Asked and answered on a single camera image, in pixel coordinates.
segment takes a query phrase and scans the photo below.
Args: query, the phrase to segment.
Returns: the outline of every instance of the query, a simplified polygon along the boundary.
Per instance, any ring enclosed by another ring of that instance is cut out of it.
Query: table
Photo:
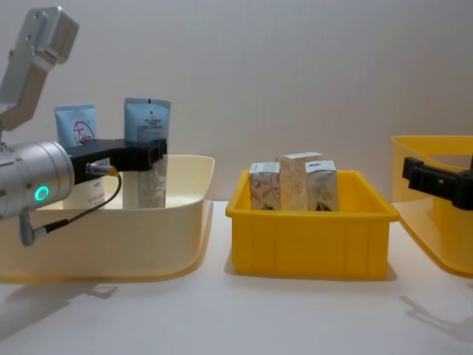
[[[184,277],[0,285],[0,354],[473,354],[473,280],[440,270],[400,224],[386,281],[242,277],[225,206]]]

